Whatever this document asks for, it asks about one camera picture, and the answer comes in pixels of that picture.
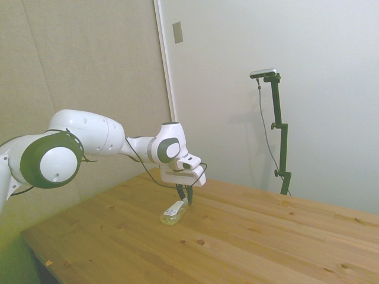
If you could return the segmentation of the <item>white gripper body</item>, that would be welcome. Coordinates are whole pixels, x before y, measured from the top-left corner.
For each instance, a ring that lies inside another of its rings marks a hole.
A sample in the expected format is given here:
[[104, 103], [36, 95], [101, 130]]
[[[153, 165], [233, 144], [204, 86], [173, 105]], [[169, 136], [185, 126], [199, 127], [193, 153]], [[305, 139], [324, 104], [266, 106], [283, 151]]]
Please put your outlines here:
[[172, 170], [168, 166], [160, 165], [160, 175], [166, 183], [197, 187], [202, 187], [206, 183], [202, 166], [197, 166], [195, 169]]

